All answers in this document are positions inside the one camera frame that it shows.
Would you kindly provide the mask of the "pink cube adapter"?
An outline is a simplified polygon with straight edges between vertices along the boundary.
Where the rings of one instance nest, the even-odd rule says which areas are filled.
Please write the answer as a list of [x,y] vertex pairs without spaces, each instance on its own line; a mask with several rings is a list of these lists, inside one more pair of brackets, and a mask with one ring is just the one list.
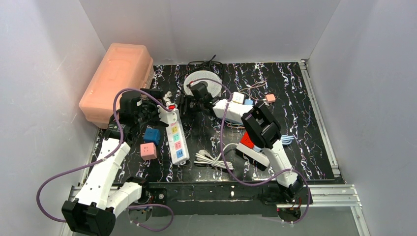
[[140,144],[140,156],[144,161],[157,159],[157,150],[154,143]]

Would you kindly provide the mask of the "white colourful power strip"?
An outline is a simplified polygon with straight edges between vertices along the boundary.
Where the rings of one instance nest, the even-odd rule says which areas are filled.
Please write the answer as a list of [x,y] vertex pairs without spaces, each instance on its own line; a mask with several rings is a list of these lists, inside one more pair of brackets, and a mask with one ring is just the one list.
[[157,107],[159,109],[160,120],[169,125],[166,127],[166,134],[171,161],[174,165],[184,165],[190,159],[190,155],[179,110],[175,108],[173,111],[168,112],[160,105]]

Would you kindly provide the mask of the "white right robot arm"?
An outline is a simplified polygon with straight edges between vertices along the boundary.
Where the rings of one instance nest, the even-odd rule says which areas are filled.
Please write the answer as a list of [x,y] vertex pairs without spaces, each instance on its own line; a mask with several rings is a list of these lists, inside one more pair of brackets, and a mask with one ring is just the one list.
[[208,85],[215,84],[213,79],[195,79],[184,83],[184,89],[190,90],[180,102],[179,110],[182,115],[203,112],[209,116],[225,121],[241,123],[245,128],[247,137],[254,145],[253,153],[262,152],[269,161],[280,187],[280,192],[286,201],[292,201],[304,186],[300,173],[295,171],[284,151],[284,142],[281,135],[281,126],[264,102],[255,105],[243,105],[228,99],[213,96],[207,89]]

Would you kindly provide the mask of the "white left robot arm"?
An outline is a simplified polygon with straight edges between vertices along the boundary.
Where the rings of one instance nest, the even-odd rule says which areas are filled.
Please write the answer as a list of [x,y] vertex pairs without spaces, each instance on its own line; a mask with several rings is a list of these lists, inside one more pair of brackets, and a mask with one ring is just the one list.
[[110,116],[104,132],[102,148],[85,184],[71,201],[65,201],[61,211],[71,231],[89,236],[108,236],[116,218],[131,204],[147,204],[151,199],[148,181],[130,177],[116,192],[111,187],[121,164],[139,136],[142,125],[166,124],[160,120],[159,108],[163,91],[146,89],[142,92],[126,91],[116,106],[118,120]]

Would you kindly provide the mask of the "blue cube adapter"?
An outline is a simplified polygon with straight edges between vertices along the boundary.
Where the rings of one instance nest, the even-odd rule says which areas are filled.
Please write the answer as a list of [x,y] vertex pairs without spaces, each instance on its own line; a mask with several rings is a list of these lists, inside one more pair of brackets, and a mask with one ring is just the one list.
[[161,139],[161,133],[155,128],[146,128],[143,141],[144,143],[153,143],[156,147],[159,145]]

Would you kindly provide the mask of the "white plug with cable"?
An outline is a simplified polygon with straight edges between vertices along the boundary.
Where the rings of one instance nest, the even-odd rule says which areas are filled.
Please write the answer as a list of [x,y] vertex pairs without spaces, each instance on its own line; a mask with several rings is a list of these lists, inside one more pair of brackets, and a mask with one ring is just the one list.
[[230,170],[233,170],[234,167],[233,167],[232,163],[229,162],[229,161],[226,161],[226,164],[225,164],[223,160],[220,160],[221,156],[222,155],[219,154],[217,157],[213,157],[209,154],[208,151],[202,149],[202,150],[199,150],[195,154],[196,159],[194,161],[194,164],[209,165],[209,166],[217,167],[217,168],[221,168],[221,169],[229,168]]

